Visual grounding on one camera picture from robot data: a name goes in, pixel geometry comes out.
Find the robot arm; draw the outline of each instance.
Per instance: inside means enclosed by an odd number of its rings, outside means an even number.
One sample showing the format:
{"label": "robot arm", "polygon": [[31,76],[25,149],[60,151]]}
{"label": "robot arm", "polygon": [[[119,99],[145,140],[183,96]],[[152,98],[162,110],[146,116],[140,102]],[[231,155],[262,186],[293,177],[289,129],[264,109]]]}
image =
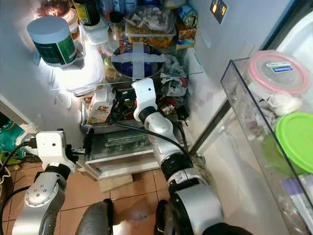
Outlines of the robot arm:
{"label": "robot arm", "polygon": [[[156,94],[150,78],[133,83],[137,109],[134,117],[145,129],[166,136],[176,142],[172,123],[156,110]],[[177,234],[202,233],[212,225],[223,222],[220,202],[188,156],[172,143],[150,136],[155,156],[169,186],[170,211]]]}
{"label": "robot arm", "polygon": [[24,208],[15,221],[13,235],[53,234],[56,216],[65,200],[66,180],[75,164],[66,156],[63,131],[46,131],[36,135],[38,156],[44,172],[26,191]]}

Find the cardboard box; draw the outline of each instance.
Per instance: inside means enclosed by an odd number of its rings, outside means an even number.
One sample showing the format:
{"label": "cardboard box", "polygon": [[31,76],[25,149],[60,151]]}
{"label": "cardboard box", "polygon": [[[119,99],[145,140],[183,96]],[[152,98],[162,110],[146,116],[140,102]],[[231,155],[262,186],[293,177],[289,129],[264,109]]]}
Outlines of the cardboard box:
{"label": "cardboard box", "polygon": [[98,90],[93,95],[89,106],[89,117],[87,124],[106,122],[108,116],[110,115],[113,100],[114,95],[110,85],[106,85],[103,89]]}

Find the sticker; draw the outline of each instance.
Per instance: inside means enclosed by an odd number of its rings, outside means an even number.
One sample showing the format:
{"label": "sticker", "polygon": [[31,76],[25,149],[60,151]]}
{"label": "sticker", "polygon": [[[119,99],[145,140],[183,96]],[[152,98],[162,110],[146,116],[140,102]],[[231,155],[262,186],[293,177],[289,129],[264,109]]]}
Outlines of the sticker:
{"label": "sticker", "polygon": [[77,12],[79,20],[83,24],[89,24],[90,19],[89,19],[89,15],[88,15],[88,11],[87,11],[86,6],[83,4],[75,3],[75,8],[76,8],[76,12]]}
{"label": "sticker", "polygon": [[268,63],[266,66],[270,67],[274,73],[288,72],[293,70],[291,63],[289,62]]}

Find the digital display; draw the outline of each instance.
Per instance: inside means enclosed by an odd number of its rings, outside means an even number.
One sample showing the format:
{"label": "digital display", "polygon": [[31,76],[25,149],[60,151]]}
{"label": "digital display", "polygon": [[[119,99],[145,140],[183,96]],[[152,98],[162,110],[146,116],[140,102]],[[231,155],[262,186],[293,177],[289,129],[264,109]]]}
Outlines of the digital display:
{"label": "digital display", "polygon": [[225,12],[227,10],[226,4],[222,0],[212,0],[210,10],[219,23],[222,23]]}

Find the brown floor tile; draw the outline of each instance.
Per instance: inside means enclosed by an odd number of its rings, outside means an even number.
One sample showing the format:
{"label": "brown floor tile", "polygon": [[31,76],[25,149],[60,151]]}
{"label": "brown floor tile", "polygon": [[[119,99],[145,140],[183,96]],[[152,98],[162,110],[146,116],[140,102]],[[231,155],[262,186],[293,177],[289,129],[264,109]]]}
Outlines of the brown floor tile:
{"label": "brown floor tile", "polygon": [[133,174],[133,180],[132,183],[111,190],[111,199],[115,200],[156,191],[152,171]]}
{"label": "brown floor tile", "polygon": [[61,211],[60,235],[74,235],[80,219],[88,207]]}
{"label": "brown floor tile", "polygon": [[[25,170],[17,171],[14,190],[29,186],[34,182],[35,176],[38,171],[42,171],[41,167],[29,168]],[[11,203],[10,220],[16,219],[21,213],[24,206],[25,192],[19,192],[14,195]]]}
{"label": "brown floor tile", "polygon": [[157,191],[167,189],[167,182],[166,182],[165,177],[164,177],[164,175],[160,169],[154,170],[153,176],[155,178]]}
{"label": "brown floor tile", "polygon": [[6,235],[6,229],[8,227],[8,222],[2,222],[2,230],[3,230],[3,235]]}
{"label": "brown floor tile", "polygon": [[157,193],[115,200],[114,235],[153,235]]}
{"label": "brown floor tile", "polygon": [[67,180],[65,202],[61,210],[84,207],[110,197],[110,192],[100,192],[99,183],[76,171]]}
{"label": "brown floor tile", "polygon": [[[15,176],[16,176],[16,171],[11,171],[10,173],[11,173],[12,181],[14,183]],[[8,203],[6,204],[4,210],[3,210],[3,216],[2,216],[2,220],[3,221],[8,221],[9,220],[11,202],[12,202],[12,200],[9,200]]]}
{"label": "brown floor tile", "polygon": [[15,220],[10,220],[9,221],[6,235],[12,235],[12,230],[13,230],[14,223],[15,223]]}
{"label": "brown floor tile", "polygon": [[21,164],[21,167],[23,170],[25,169],[30,169],[30,168],[35,168],[35,167],[42,167],[43,163],[23,163]]}
{"label": "brown floor tile", "polygon": [[157,191],[157,198],[159,201],[161,200],[166,200],[169,201],[170,200],[170,193],[168,192],[168,190],[161,190],[161,191]]}

